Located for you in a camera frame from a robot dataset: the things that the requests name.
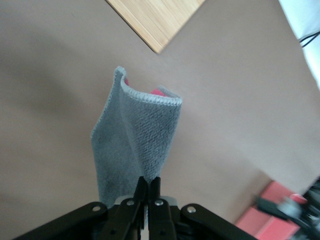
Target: screw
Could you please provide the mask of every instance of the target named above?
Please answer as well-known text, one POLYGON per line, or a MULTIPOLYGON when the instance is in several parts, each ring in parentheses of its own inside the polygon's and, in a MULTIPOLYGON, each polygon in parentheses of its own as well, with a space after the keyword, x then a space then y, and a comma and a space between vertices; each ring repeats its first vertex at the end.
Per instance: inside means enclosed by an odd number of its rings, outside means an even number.
POLYGON ((101 207, 100 206, 94 206, 93 208, 92 208, 92 211, 93 212, 98 212, 98 211, 100 211, 101 210, 101 207))
POLYGON ((133 204, 135 204, 135 202, 132 201, 132 200, 129 200, 129 201, 126 202, 126 204, 127 204, 128 206, 132 206, 133 204))
POLYGON ((190 214, 194 214, 197 211, 194 206, 188 206, 186 210, 190 214))
POLYGON ((158 199, 158 200, 154 201, 154 204, 157 205, 157 206, 161 206, 161 205, 164 204, 164 201, 162 201, 161 199, 158 199))

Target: gray surface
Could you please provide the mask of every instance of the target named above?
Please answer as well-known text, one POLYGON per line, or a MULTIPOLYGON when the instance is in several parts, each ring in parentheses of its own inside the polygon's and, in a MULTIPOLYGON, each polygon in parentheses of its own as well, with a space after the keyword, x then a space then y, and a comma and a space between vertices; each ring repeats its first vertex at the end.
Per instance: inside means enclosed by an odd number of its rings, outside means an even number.
POLYGON ((0 2, 0 239, 98 199, 90 131, 126 68, 183 106, 162 194, 235 220, 320 172, 320 94, 276 0, 207 0, 156 55, 103 0, 0 2))

